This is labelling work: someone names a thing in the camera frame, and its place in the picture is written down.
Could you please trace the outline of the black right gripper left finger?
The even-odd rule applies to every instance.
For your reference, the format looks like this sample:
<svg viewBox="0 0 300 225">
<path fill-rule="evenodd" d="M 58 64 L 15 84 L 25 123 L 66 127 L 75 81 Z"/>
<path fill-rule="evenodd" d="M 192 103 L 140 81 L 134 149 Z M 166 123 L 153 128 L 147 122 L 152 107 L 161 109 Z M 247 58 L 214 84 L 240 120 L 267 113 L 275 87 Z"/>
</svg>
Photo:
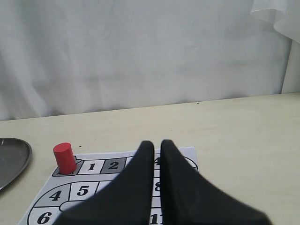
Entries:
<svg viewBox="0 0 300 225">
<path fill-rule="evenodd" d="M 62 212 L 56 225 L 147 225 L 154 176 L 154 145 L 142 141 L 137 152 L 108 185 Z"/>
</svg>

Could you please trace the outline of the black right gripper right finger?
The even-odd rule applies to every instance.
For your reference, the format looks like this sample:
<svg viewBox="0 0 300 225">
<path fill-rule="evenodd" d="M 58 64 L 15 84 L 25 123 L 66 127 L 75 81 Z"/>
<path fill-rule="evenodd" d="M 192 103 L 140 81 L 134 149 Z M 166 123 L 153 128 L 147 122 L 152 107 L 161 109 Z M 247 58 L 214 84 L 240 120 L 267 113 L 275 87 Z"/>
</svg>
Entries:
<svg viewBox="0 0 300 225">
<path fill-rule="evenodd" d="M 270 225 L 269 217 L 223 192 L 183 157 L 172 140 L 160 151 L 160 197 L 165 225 Z"/>
</svg>

